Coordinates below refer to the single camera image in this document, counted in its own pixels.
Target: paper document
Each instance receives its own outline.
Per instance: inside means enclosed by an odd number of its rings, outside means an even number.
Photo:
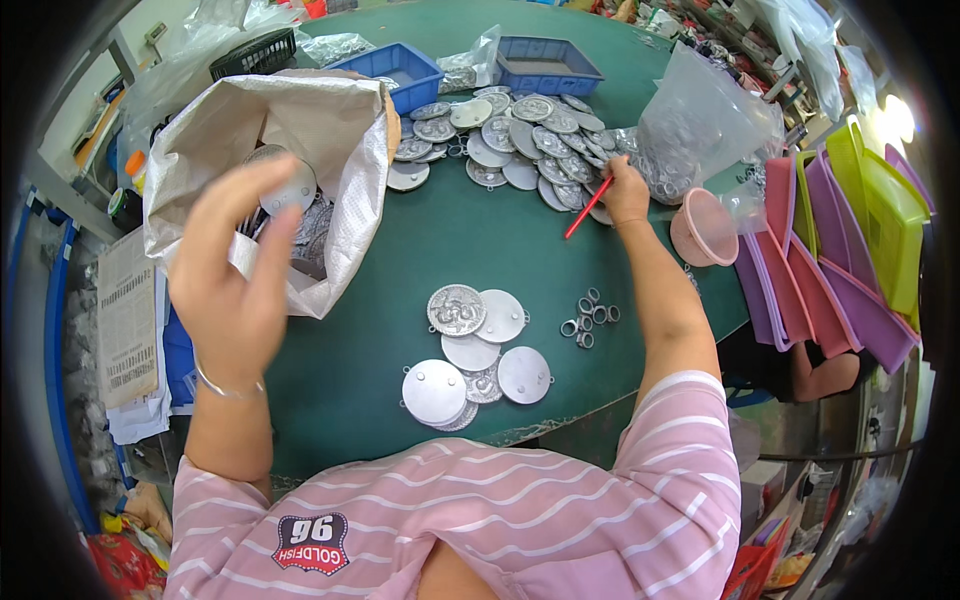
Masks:
[[[156,269],[143,251],[143,227],[100,256],[99,278],[100,398],[116,408],[159,387]]]

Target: embossed metal disc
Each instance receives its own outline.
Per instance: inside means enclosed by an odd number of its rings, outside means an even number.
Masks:
[[[496,362],[496,357],[500,355],[499,344],[481,340],[475,335],[459,338],[441,336],[440,346],[446,360],[462,371],[482,371]]]
[[[467,159],[467,177],[474,183],[487,187],[499,187],[507,182],[507,178],[503,176],[503,171],[495,167],[485,167],[472,158]]]
[[[450,424],[467,408],[467,382],[450,363],[424,360],[403,378],[403,404],[421,423]]]
[[[487,318],[474,331],[474,335],[481,340],[505,344],[518,336],[527,325],[523,306],[513,295],[503,290],[484,290],[480,296],[487,305]]]
[[[426,183],[429,175],[428,164],[395,160],[387,170],[387,187],[398,192],[409,192]]]
[[[467,152],[478,164],[500,169],[505,166],[514,157],[512,154],[498,152],[483,141],[483,134],[480,132],[470,132],[470,138],[467,140]]]
[[[467,382],[467,400],[477,404],[490,404],[503,397],[500,384],[496,380],[496,370],[500,364],[497,356],[493,364],[478,372],[463,372]]]
[[[416,139],[411,137],[410,139],[401,140],[399,145],[396,147],[396,156],[394,160],[416,160],[421,156],[426,155],[426,153],[433,150],[433,144],[430,142],[425,142],[422,139]]]
[[[580,110],[581,112],[587,112],[589,114],[593,114],[593,108],[590,108],[589,104],[587,104],[580,98],[577,98],[576,96],[571,96],[570,94],[561,94],[560,99],[566,102],[567,104],[571,105],[572,107],[576,108],[577,110]]]
[[[537,161],[537,169],[540,174],[547,178],[551,183],[557,185],[572,185],[575,181],[566,176],[564,170],[557,164],[556,158],[547,157]]]
[[[476,419],[477,411],[480,410],[480,407],[475,402],[468,402],[467,407],[464,408],[464,412],[460,414],[454,422],[449,425],[433,425],[434,429],[439,429],[441,431],[460,431],[467,425],[471,424],[474,419]]]
[[[487,305],[480,293],[468,285],[451,283],[430,297],[426,318],[438,333],[450,337],[469,335],[487,318]]]
[[[407,117],[400,117],[400,139],[410,139],[414,136],[414,122]]]
[[[457,134],[457,128],[450,124],[446,115],[433,119],[423,119],[414,122],[414,134],[423,141],[431,144],[446,142]]]
[[[433,104],[424,105],[420,108],[414,108],[410,111],[410,118],[414,121],[419,121],[421,119],[434,119],[436,117],[445,115],[448,112],[450,112],[449,102],[435,102]]]
[[[574,133],[580,129],[577,120],[563,110],[554,110],[540,124],[555,133]]]
[[[607,128],[603,121],[587,112],[580,112],[578,110],[573,113],[573,117],[577,119],[577,123],[580,124],[580,127],[591,132],[601,132]]]
[[[483,129],[480,131],[483,141],[497,152],[516,152],[514,142],[510,141],[510,124],[513,122],[513,119],[505,116],[491,117],[483,124]]]
[[[481,87],[480,89],[474,89],[473,95],[480,97],[486,96],[487,94],[501,93],[509,94],[511,91],[509,85],[490,85],[489,87]]]
[[[433,162],[439,158],[446,158],[446,144],[434,144],[433,150],[414,160],[414,162]]]
[[[514,118],[524,121],[542,121],[553,112],[553,103],[543,96],[524,96],[513,106]]]
[[[503,177],[516,189],[534,190],[537,189],[537,180],[540,178],[540,171],[532,160],[521,154],[515,154],[513,159],[503,167]]]
[[[587,144],[584,143],[584,138],[579,133],[561,133],[560,139],[564,144],[580,154],[589,152],[589,150],[587,150]]]
[[[496,379],[504,396],[517,404],[533,404],[550,389],[550,366],[533,348],[518,346],[500,358]]]
[[[560,204],[563,204],[570,210],[580,210],[589,202],[587,192],[584,191],[584,186],[579,183],[574,183],[573,185],[557,185],[555,183],[553,191],[557,194],[557,199],[560,201]]]
[[[564,206],[564,203],[560,202],[560,199],[557,198],[557,192],[553,191],[553,183],[546,178],[541,177],[537,181],[537,191],[540,192],[540,197],[547,206],[559,212],[568,212],[570,210]]]
[[[477,98],[459,104],[450,109],[450,123],[460,129],[480,127],[493,113],[493,105]]]
[[[564,170],[564,173],[572,180],[578,183],[588,183],[593,181],[593,169],[586,164],[580,155],[573,155],[567,158],[560,158],[557,164]]]
[[[514,119],[510,124],[510,141],[516,146],[516,151],[531,160],[540,160],[546,156],[534,142],[534,126],[526,121]]]

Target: woman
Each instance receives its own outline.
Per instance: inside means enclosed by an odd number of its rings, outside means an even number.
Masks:
[[[717,344],[720,370],[780,402],[809,402],[851,391],[871,376],[876,359],[866,349],[826,358],[813,342],[794,344],[787,352],[760,344],[747,323]]]
[[[273,503],[262,382],[286,325],[296,212],[274,219],[250,281],[227,256],[236,224],[293,168],[281,158],[213,183],[170,269],[170,298],[208,383],[174,490],[167,595],[718,597],[737,549],[740,490],[713,336],[623,157],[608,165],[605,200],[630,257],[646,361],[611,472],[441,438],[327,469]]]

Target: pink plastic bowl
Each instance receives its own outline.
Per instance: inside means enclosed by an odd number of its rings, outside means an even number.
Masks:
[[[684,205],[670,222],[670,239],[692,267],[729,267],[740,252],[733,218],[702,187],[691,187],[684,194]]]

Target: plain metal disc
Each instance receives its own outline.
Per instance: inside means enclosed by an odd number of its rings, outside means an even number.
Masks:
[[[533,348],[518,346],[500,358],[496,378],[504,396],[517,404],[533,404],[550,389],[550,366]]]
[[[477,98],[469,100],[450,109],[450,123],[460,129],[480,127],[493,113],[493,105]]]
[[[534,141],[534,126],[526,121],[514,119],[510,124],[510,141],[516,146],[517,152],[531,160],[540,160],[546,156]]]
[[[484,290],[480,296],[487,305],[487,318],[474,335],[491,344],[505,344],[523,331],[527,320],[516,298],[503,290]]]
[[[450,363],[424,360],[403,378],[403,404],[421,423],[448,425],[467,408],[467,382]]]
[[[503,177],[516,189],[526,191],[537,189],[540,171],[537,165],[526,156],[515,154],[514,158],[503,167]]]
[[[475,335],[460,338],[441,336],[440,347],[446,360],[463,371],[482,371],[496,362],[500,345],[481,340]]]
[[[559,212],[567,212],[570,210],[564,206],[564,203],[560,202],[560,199],[557,198],[557,192],[553,191],[553,183],[546,178],[541,177],[537,180],[537,191],[540,192],[540,197],[543,198],[547,206]]]
[[[467,140],[467,152],[477,164],[492,169],[505,167],[514,157],[488,146],[487,142],[483,141],[483,134],[480,132],[470,133],[470,138]]]
[[[430,165],[424,162],[403,162],[395,160],[387,170],[387,187],[398,192],[417,189],[430,175]]]

